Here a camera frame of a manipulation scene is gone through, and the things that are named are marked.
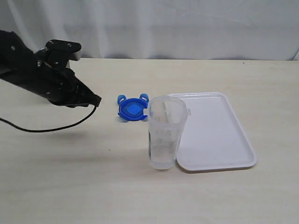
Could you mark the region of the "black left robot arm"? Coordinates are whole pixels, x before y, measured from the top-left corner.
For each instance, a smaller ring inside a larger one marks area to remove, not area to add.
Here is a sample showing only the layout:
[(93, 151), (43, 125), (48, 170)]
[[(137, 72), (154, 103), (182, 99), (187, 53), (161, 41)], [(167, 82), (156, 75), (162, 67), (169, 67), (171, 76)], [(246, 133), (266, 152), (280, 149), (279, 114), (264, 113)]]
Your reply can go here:
[(50, 40), (34, 53), (15, 32), (0, 32), (0, 78), (58, 106), (99, 106), (94, 94), (69, 67), (78, 61), (81, 44)]

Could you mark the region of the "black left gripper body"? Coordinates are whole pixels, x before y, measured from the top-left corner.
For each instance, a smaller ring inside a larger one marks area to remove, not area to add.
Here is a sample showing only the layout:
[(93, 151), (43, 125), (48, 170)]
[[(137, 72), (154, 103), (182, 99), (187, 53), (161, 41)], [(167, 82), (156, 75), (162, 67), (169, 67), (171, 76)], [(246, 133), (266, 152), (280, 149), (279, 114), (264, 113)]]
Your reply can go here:
[(50, 40), (45, 47), (36, 52), (42, 60), (41, 66), (45, 78), (51, 89), (46, 91), (47, 99), (54, 105), (74, 108), (87, 107), (79, 99), (79, 84), (82, 83), (70, 68), (69, 56), (71, 52), (81, 49), (77, 42)]

